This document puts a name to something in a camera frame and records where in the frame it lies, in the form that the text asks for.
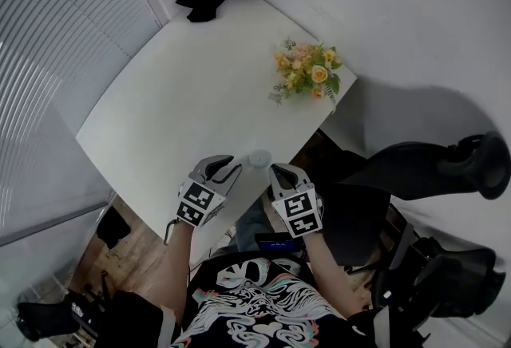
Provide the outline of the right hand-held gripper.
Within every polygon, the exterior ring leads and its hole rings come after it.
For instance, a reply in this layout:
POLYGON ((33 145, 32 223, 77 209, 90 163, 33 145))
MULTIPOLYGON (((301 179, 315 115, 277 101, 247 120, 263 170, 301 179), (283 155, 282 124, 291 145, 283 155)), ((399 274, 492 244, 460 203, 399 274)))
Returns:
POLYGON ((272 164, 268 169, 271 203, 292 238, 323 229, 323 202, 308 175, 292 164, 272 164))

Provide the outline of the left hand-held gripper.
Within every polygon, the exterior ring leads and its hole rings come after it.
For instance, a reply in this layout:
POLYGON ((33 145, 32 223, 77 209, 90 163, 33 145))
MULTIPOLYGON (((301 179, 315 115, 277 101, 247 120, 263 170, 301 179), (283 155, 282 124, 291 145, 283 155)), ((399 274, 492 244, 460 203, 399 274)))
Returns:
POLYGON ((204 158, 196 165, 180 187, 176 212, 178 219, 193 227, 202 227, 218 213, 242 172, 242 164, 237 164, 221 179, 213 176, 233 159, 231 155, 215 155, 204 158))

